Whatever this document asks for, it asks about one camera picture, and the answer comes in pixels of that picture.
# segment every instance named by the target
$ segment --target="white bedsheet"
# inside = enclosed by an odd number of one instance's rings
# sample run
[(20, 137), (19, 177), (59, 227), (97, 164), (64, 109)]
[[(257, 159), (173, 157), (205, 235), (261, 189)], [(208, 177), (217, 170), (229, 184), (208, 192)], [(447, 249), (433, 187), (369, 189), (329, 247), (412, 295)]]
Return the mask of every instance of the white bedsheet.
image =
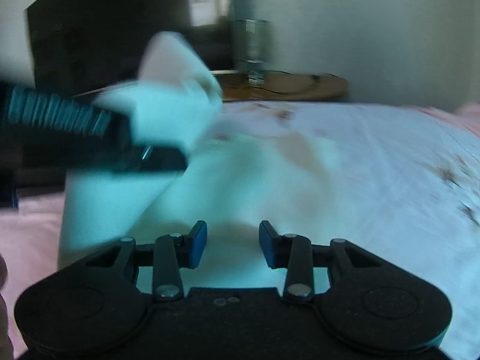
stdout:
[[(355, 203), (349, 240), (447, 293), (454, 318), (441, 348), (454, 360), (479, 357), (478, 138), (414, 110), (379, 105), (241, 102), (226, 104), (223, 116), (236, 131), (269, 136), (300, 131), (335, 141)], [(9, 266), (30, 264), (27, 282), (51, 273), (53, 264), (39, 271), (38, 252), (31, 259), (29, 250), (42, 250), (45, 260), (54, 262), (51, 233), (59, 230), (58, 197), (35, 200), (33, 210), (31, 202), (23, 203), (30, 209), (15, 218), (14, 228), (11, 214), (0, 215), (0, 252)], [(44, 220), (39, 213), (48, 215)], [(31, 234), (37, 243), (26, 241)], [(13, 268), (10, 274), (23, 273)], [(12, 279), (2, 291), (10, 316), (21, 290)], [(12, 334), (19, 354), (23, 347), (14, 327)]]

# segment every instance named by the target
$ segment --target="black cable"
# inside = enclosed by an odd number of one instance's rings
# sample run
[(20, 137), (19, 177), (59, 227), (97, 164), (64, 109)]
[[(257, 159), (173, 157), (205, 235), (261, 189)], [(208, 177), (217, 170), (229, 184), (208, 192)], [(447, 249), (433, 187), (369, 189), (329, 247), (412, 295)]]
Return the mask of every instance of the black cable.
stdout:
[(303, 95), (304, 93), (307, 93), (309, 91), (312, 91), (314, 90), (318, 84), (320, 84), (320, 81), (321, 81), (321, 77), (318, 76), (318, 75), (315, 75), (315, 74), (312, 74), (311, 75), (311, 78), (313, 80), (313, 83), (311, 85), (309, 85), (308, 87), (306, 88), (302, 88), (298, 91), (292, 91), (292, 92), (277, 92), (277, 91), (272, 91), (271, 89), (267, 89), (267, 88), (263, 88), (263, 87), (260, 87), (260, 86), (254, 86), (255, 89), (261, 89), (263, 91), (266, 91), (266, 92), (269, 92), (269, 93), (273, 93), (275, 95), (284, 95), (284, 96), (291, 96), (291, 95)]
[(287, 71), (283, 71), (283, 70), (268, 70), (269, 73), (282, 73), (282, 74), (287, 74), (287, 75), (291, 75), (292, 73), (289, 73)]

